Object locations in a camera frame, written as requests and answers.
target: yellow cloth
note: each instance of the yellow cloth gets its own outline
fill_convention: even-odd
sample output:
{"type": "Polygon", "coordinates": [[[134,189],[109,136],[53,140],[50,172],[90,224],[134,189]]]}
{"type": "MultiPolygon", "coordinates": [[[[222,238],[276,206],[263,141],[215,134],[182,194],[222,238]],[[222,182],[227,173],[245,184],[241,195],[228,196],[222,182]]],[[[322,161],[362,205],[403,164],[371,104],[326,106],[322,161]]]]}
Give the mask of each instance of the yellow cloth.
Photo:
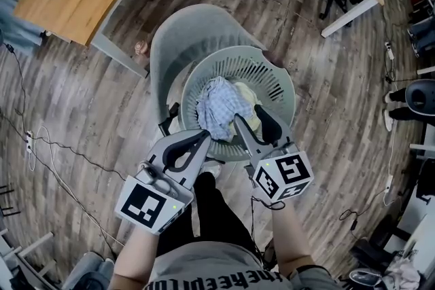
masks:
{"type": "MultiPolygon", "coordinates": [[[[249,119],[246,119],[246,122],[249,125],[249,127],[251,127],[251,129],[255,132],[257,130],[257,128],[260,126],[261,121],[257,117],[257,114],[254,110],[254,105],[255,104],[262,105],[262,103],[261,103],[260,99],[257,98],[256,93],[253,90],[251,90],[249,87],[247,87],[246,84],[244,84],[243,82],[236,82],[234,85],[237,87],[237,90],[240,92],[242,97],[247,102],[249,102],[249,104],[252,106],[252,117],[249,119]]],[[[231,131],[233,136],[236,135],[236,129],[234,128],[234,122],[230,123],[230,131],[231,131]]]]}

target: wooden floor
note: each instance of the wooden floor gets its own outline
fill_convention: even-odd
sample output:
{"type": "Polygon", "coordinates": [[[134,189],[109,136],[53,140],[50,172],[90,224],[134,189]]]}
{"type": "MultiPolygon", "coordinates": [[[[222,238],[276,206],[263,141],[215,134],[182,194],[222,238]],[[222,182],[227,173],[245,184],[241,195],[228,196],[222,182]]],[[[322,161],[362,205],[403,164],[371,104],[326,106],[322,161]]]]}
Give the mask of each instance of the wooden floor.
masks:
{"type": "MultiPolygon", "coordinates": [[[[341,274],[353,265],[348,250],[355,239],[349,233],[352,220],[340,222],[338,216],[348,208],[362,211],[387,179],[392,134],[382,119],[382,97],[391,88],[383,81],[385,41],[392,43],[398,78],[415,76],[417,63],[405,31],[408,0],[385,0],[384,8],[372,8],[351,28],[327,39],[321,30],[341,13],[334,6],[321,21],[318,15],[326,0],[124,0],[109,21],[107,34],[133,54],[137,40],[151,42],[168,16],[196,3],[224,8],[275,55],[284,57],[297,94],[294,138],[308,153],[315,173],[314,183],[294,204],[316,262],[341,274]]],[[[36,132],[44,125],[53,141],[73,146],[124,176],[136,173],[139,161],[161,137],[153,118],[149,78],[138,78],[94,48],[54,36],[35,56],[19,55],[19,60],[27,91],[27,129],[36,132]]],[[[22,102],[18,69],[14,57],[3,49],[0,88],[0,108],[21,130],[14,112],[22,102]]],[[[178,88],[173,100],[179,93],[178,88]]],[[[398,124],[390,199],[404,182],[400,171],[408,159],[408,144],[418,141],[420,130],[417,122],[398,124]]],[[[29,170],[22,141],[4,121],[0,144],[0,183],[15,187],[10,200],[22,211],[5,219],[5,224],[23,246],[49,231],[55,234],[54,242],[31,261],[40,267],[54,258],[57,268],[50,276],[62,280],[86,251],[110,256],[99,228],[59,188],[54,176],[40,164],[35,172],[29,170]]],[[[37,148],[49,164],[48,146],[38,143],[37,148]]],[[[120,229],[114,215],[122,187],[117,174],[103,172],[67,149],[53,149],[60,176],[104,228],[125,240],[128,228],[120,229]]],[[[227,203],[250,228],[251,188],[242,165],[227,164],[217,182],[227,203]]],[[[386,212],[378,196],[359,218],[355,235],[368,235],[386,212]]],[[[272,236],[271,212],[259,204],[255,227],[262,248],[272,236]]]]}

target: laundry basket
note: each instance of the laundry basket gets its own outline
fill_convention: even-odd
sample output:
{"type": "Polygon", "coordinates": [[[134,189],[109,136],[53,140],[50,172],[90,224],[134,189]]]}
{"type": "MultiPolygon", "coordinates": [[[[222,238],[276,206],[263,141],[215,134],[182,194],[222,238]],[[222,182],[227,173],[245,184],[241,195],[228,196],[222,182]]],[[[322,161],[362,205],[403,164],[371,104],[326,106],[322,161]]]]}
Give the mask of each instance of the laundry basket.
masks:
{"type": "MultiPolygon", "coordinates": [[[[295,111],[294,87],[287,71],[271,64],[262,50],[251,46],[233,46],[212,53],[190,74],[181,98],[181,123],[184,129],[199,129],[197,98],[210,79],[222,76],[243,82],[261,103],[277,113],[290,126],[295,111]]],[[[261,127],[256,135],[261,139],[261,127]]],[[[249,155],[235,136],[231,143],[212,141],[209,156],[225,162],[248,160],[249,155]]]]}

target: person's left arm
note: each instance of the person's left arm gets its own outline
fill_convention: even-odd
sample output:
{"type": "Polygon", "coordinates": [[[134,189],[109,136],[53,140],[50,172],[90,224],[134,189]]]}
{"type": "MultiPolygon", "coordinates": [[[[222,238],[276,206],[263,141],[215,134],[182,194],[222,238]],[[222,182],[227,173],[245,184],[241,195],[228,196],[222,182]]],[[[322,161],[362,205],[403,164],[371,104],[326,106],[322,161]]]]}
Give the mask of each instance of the person's left arm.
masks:
{"type": "Polygon", "coordinates": [[[157,244],[158,236],[136,227],[116,260],[109,289],[141,290],[148,284],[157,244]]]}

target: forearm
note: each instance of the forearm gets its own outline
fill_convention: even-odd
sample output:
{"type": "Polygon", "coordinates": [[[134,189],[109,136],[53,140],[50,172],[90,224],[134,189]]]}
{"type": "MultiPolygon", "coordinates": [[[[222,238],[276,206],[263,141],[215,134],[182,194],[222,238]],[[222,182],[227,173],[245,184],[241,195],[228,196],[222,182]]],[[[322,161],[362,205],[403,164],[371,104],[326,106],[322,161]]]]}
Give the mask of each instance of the forearm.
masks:
{"type": "Polygon", "coordinates": [[[111,288],[123,288],[114,283],[124,283],[126,279],[142,284],[142,287],[147,284],[156,258],[157,244],[158,236],[136,227],[116,260],[111,288]]]}
{"type": "Polygon", "coordinates": [[[280,272],[287,276],[295,268],[314,264],[309,243],[290,200],[272,212],[273,243],[280,272]]]}

